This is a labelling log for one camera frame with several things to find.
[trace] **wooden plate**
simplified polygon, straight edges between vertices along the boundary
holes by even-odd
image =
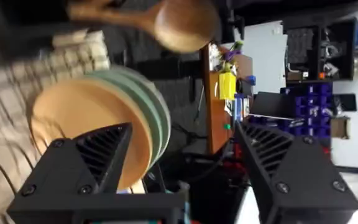
[[[152,154],[149,126],[124,92],[91,79],[59,83],[36,99],[31,128],[37,147],[45,152],[45,145],[56,138],[75,138],[123,122],[131,122],[133,127],[118,185],[118,190],[124,190],[143,178]]]
[[[143,89],[136,85],[136,83],[120,73],[111,70],[97,71],[91,73],[87,77],[97,78],[102,80],[104,83],[107,82],[109,86],[116,86],[116,88],[124,91],[135,103],[137,103],[139,108],[142,110],[151,131],[153,150],[150,166],[153,166],[155,161],[158,159],[162,145],[161,120],[153,101]]]

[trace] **stack of plates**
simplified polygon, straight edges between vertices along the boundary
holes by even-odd
[[[144,176],[169,142],[169,110],[148,79],[114,66],[59,83],[35,101],[31,125],[35,143],[44,152],[56,138],[75,138],[123,122],[131,122],[134,130],[118,186],[123,190]]]

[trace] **cardboard box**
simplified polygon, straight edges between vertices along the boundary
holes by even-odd
[[[245,78],[253,75],[252,71],[252,58],[245,55],[235,55],[234,61],[237,63],[237,77]]]

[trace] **screw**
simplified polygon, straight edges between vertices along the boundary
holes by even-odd
[[[313,139],[313,137],[311,137],[311,136],[305,136],[305,137],[303,137],[303,141],[304,141],[305,143],[307,143],[307,144],[313,144],[313,143],[314,143],[314,139]]]
[[[79,194],[90,194],[92,191],[92,187],[89,185],[84,185],[78,191]]]
[[[22,195],[24,197],[30,196],[30,195],[34,194],[36,188],[37,187],[34,184],[33,185],[27,185],[26,187],[23,188]]]
[[[278,183],[276,185],[276,188],[279,192],[281,192],[283,194],[288,194],[290,192],[290,187],[283,182]]]
[[[54,140],[53,143],[52,143],[52,147],[61,147],[62,145],[64,144],[64,141],[63,140]]]
[[[338,180],[335,180],[333,182],[333,187],[335,188],[335,190],[338,190],[340,192],[345,192],[346,191],[346,186],[343,183],[341,183],[340,181],[338,181]]]

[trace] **wooden desk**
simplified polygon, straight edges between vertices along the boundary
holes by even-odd
[[[232,131],[224,129],[225,124],[231,124],[231,117],[224,111],[224,100],[219,99],[219,89],[215,96],[215,85],[219,80],[218,72],[209,71],[208,45],[201,50],[204,69],[204,87],[207,106],[207,130],[209,152],[214,154],[231,137]]]

